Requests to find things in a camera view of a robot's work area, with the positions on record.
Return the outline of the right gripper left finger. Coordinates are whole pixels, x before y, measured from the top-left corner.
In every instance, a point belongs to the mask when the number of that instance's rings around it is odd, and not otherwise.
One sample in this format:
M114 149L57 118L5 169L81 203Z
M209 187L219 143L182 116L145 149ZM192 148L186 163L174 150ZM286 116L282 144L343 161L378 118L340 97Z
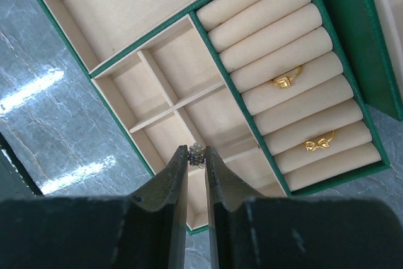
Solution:
M179 146L167 166L128 196L126 268L182 268L186 239L188 150Z

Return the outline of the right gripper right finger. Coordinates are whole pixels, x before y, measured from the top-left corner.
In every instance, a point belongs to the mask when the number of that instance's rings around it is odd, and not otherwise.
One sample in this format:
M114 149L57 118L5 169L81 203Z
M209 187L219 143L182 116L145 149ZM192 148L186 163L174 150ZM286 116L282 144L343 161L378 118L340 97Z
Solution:
M257 194L229 169L214 147L205 151L212 268L242 268L254 262L251 223L244 202Z

